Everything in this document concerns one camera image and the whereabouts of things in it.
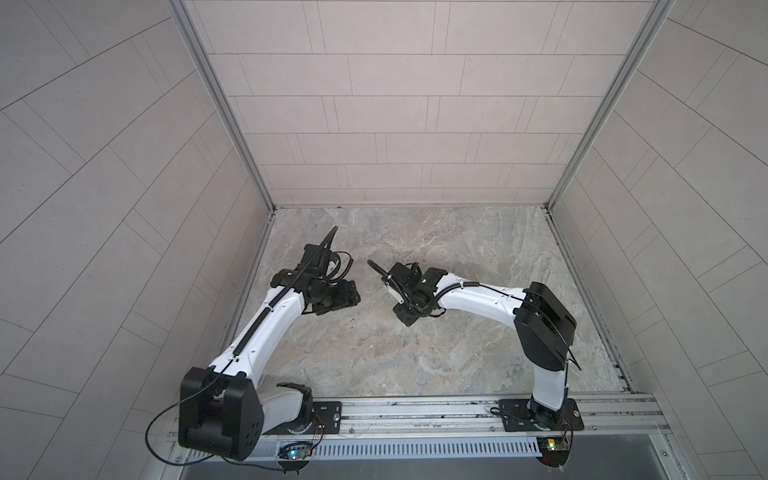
metal profile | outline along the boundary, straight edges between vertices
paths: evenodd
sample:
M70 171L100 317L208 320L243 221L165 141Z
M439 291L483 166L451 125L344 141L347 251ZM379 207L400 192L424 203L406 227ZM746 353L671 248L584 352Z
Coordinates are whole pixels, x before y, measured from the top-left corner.
M576 170L584 160L584 157L587 156L589 147L592 146L594 139L597 138L600 129L602 129L608 115L613 111L616 102L621 96L621 92L627 87L632 74L637 70L637 66L640 65L640 62L645 55L645 51L658 33L664 20L667 18L667 12L672 7L673 3L674 0L656 0L650 7L645 20L640 27L640 31L635 35L632 45L629 47L627 54L624 56L624 60L621 62L621 66L616 72L611 84L608 86L608 90L600 101L598 109L594 112L594 115L592 115L592 119L590 120L587 129L581 136L578 145L576 145L574 153L568 164L565 166L565 170L563 171L558 184L552 191L552 195L550 195L549 200L547 200L545 205L548 210L552 211L560 201L563 192L565 191L565 187L576 174Z

white wall tile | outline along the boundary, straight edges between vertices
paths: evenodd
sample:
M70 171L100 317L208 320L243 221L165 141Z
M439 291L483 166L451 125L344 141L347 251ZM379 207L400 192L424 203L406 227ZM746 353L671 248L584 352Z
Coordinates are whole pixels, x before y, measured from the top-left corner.
M5 322L0 319L0 369L5 367L13 360L19 350L27 343L32 331L22 329L20 326Z
M351 95L346 55L240 55L254 95Z
M526 131L580 134L599 103L599 97L539 97Z
M212 175L197 147L189 141L134 209L170 243Z
M76 64L79 65L91 57L48 0L28 0L27 3Z
M219 228L237 199L240 188L249 180L243 161L233 149L210 179L198 200Z
M512 204L517 188L446 188L444 204Z
M710 475L752 475L758 473L750 456L744 450L699 455Z
M197 217L187 217L136 301L136 313L169 331L213 243Z
M308 164L374 164L374 134L301 134L304 161Z
M440 204L442 188L376 188L366 189L366 204Z
M575 2L555 53L623 55L649 6L647 2Z
M746 245L663 158L650 166L632 195L694 276Z
M419 188L421 165L347 165L349 188Z
M740 56L697 111L763 162L768 161L768 65Z
M168 18L165 5L140 0L52 0L80 43L95 56Z
M637 341L696 452L741 449L667 322L646 329L637 335Z
M587 248L564 202L558 202L555 205L552 216L558 222L560 231L568 242L568 249L574 257L576 266L583 269L592 260L592 253Z
M441 97L437 131L512 133L524 102L521 97Z
M711 0L693 23L693 29L767 63L768 9L760 0Z
M327 53L432 53L431 2L320 2Z
M196 0L194 4L213 53L312 53L301 2Z
M635 73L616 112L673 167L710 124L645 75Z
M575 55L558 94L602 96L623 58L623 55Z
M706 386L727 382L762 371L763 369L760 367L760 364L749 352L729 356L719 362L711 363L698 369L699 376Z
M317 2L302 2L306 30L310 34L312 53L326 53L326 41L323 37L323 26L320 24L320 11Z
M432 171L431 187L495 187L501 165L446 164Z
M423 132L427 97L336 97L336 113L346 133Z
M140 336L152 345L159 347L162 347L163 343L165 343L165 339L168 338L168 332L134 311L131 311L128 314L122 327L133 333L135 336Z
M590 261L581 271L595 303L598 305L598 311L603 317L604 324L607 327L608 335L613 344L618 348L618 354L624 361L624 365L632 365L642 360L643 350L634 338L632 330L624 318L624 314L616 303L616 299L605 283L598 265L594 260Z
M758 255L768 258L768 167L763 162L713 128L677 171Z
M462 95L557 95L570 55L467 55Z
M607 224L598 228L587 246L628 322L654 305Z
M452 3L445 53L541 53L555 8L548 2Z
M5 238L71 176L0 114L0 238Z
M349 56L355 95L458 95L463 71L464 55Z
M90 160L162 94L125 42L30 94L25 101Z
M432 28L432 53L444 54L448 39L448 15L450 2L435 2L435 21Z
M593 147L619 180L624 181L640 163L650 145L612 111L594 140Z
M0 318L36 329L143 192L108 148L80 169L0 243Z
M2 113L6 114L70 174L74 174L85 164L82 157L72 150L72 147L67 145L67 142L59 137L23 100L9 105Z
M768 335L766 288L768 265L763 262L710 292L717 308L764 369L768 368L768 346L763 341Z
M663 237L640 252L632 266L695 367L746 349Z
M585 190L622 250L650 225L648 216L607 164L600 167Z
M666 91L685 101L724 49L716 41L667 20L639 69Z
M0 408L0 475L27 478L60 423L56 417Z
M208 55L224 94L228 96L252 95L248 79L243 72L240 56L235 54Z
M121 430L101 466L97 480L139 478L147 457L149 457L149 451L144 444L144 434Z
M638 333L645 331L645 329L656 325L663 319L664 317L661 316L659 308L654 306L642 313L638 318L631 320L629 322L629 327L632 329L632 333L637 335Z
M240 241L243 239L246 227L247 225L240 218L240 215L234 209L230 210L203 262L202 268L200 268L200 275L217 291L221 291L224 285L227 272L230 271L232 260L240 246Z
M587 192L577 181L571 180L563 193L563 202L576 223L580 232L585 232L598 217L598 209L594 207Z
M314 189L291 190L291 198L297 205L362 205L366 202L362 189Z
M194 71L194 63L172 19L141 34L171 85Z
M463 164L469 134L387 134L389 164Z
M120 225L6 371L79 392L160 258Z
M267 165L263 171L272 188L339 188L336 169L326 165Z
M3 7L0 108L75 66L26 2L7 2Z
M697 280L699 280L699 284L704 288L704 291L709 293L762 261L763 259L747 246L723 260L713 267L712 270L698 277Z
M250 153L257 165L290 165L293 153L285 134L245 134Z
M179 389L178 379L187 371L213 309L214 303L192 287L157 361L136 397L135 409L160 413L174 402Z
M768 395L768 376L764 372L735 379L710 387L710 392L717 405L723 410L728 422L739 436L750 459L755 463L763 477L768 473L768 458L765 456L768 444L763 432L768 428L768 421L759 411L760 402ZM748 462L735 464L733 473L747 472Z
M204 122L192 89L182 82L131 122L110 147L149 187Z
M543 164L556 134L483 134L475 159L479 164Z
M320 97L236 97L251 134L328 132Z
M77 393L10 375L0 376L0 406L64 418Z
M119 330L30 478L95 478L159 350Z
M554 188L562 172L562 165L514 164L506 187Z

black mounting plate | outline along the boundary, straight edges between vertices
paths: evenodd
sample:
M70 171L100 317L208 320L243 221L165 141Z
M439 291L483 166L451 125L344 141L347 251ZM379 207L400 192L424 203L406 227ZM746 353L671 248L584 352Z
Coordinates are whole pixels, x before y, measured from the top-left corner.
M339 414L339 420L333 420L335 414ZM341 424L341 402L312 402L312 414L320 417L320 421L323 422L326 435L333 435L339 433ZM312 435L313 430L308 429L305 434ZM284 425L278 425L274 429L261 435L294 435Z
M501 399L498 401L498 407L502 411L510 412L520 419L527 419L529 417L527 399ZM570 423L575 431L584 430L584 421L581 420L581 414L576 406L576 401L573 399L565 399L563 402L560 418L554 428L556 432L564 432L566 429L571 430L571 427L563 425L562 420ZM533 423L533 420L519 422L512 418L502 417L502 422L504 422L505 432L541 432L541 429Z

tile grout line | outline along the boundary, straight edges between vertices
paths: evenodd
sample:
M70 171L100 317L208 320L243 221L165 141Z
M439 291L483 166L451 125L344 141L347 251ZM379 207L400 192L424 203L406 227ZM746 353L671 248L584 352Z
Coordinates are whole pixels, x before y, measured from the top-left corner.
M106 50L104 50L103 52L101 52L101 53L98 53L98 54L96 54L96 55L94 55L94 56L90 57L88 60L84 61L83 63L81 63L81 64L79 64L79 65L75 65L74 67L70 68L70 69L69 69L69 70L67 70L66 72L64 72L64 73L62 73L62 74L60 74L60 75L57 75L56 77L52 78L52 79L51 79L51 80L49 80L49 81L46 81L44 84L40 85L40 86L39 86L39 87L37 87L35 90L33 90L33 91L30 91L29 93L27 93L27 94L24 94L24 95L23 95L23 96L21 96L20 98L17 98L16 100L12 101L10 104L7 104L7 105L3 105L2 107L0 107L0 110L5 110L5 108L6 108L6 107L8 107L9 105L11 105L11 104L14 104L15 102L17 102L17 101L19 101L19 100L21 100L21 99L23 99L23 98L27 98L29 95L31 95L31 94L35 93L36 91L40 90L40 89L41 89L41 88L43 88L45 85L47 85L47 84L50 84L51 82L58 80L59 78L63 77L63 76L64 76L64 75L66 75L67 73L69 73L69 72L71 72L71 71L75 70L76 68L78 68L78 67L81 67L82 65L85 65L85 64L87 64L89 61L93 60L94 58L98 57L99 55L103 55L103 54L107 53L108 51L110 51L111 49L113 49L113 48L117 47L118 45L122 45L122 44L124 44L126 41L129 41L129 40L131 40L133 37L135 37L135 36L137 36L137 35L141 35L141 34L142 34L142 33L144 33L145 31L149 30L150 28L152 28L152 27L154 27L154 26L156 26L156 25L159 25L159 24L161 24L161 23L165 22L165 21L166 21L166 20L168 20L169 18L170 18L170 17L166 17L166 18L164 18L163 20L159 21L158 23L156 23L156 24L154 24L154 25L151 25L150 27L147 27L147 28L145 28L144 30L142 30L142 31L138 32L136 35L132 35L132 36L130 36L130 37L128 37L128 38L126 38L125 40L121 41L120 43L117 43L117 44L115 44L115 45L112 45L110 48L107 48L107 49L106 49Z

tiled wall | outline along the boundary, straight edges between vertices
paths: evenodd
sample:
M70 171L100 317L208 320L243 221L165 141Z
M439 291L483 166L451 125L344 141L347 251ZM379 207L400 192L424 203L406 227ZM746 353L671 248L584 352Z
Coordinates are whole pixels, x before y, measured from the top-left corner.
M279 205L540 204L648 2L188 0Z
M766 25L678 0L554 209L700 480L768 478Z
M0 11L0 478L135 480L266 207L162 0Z

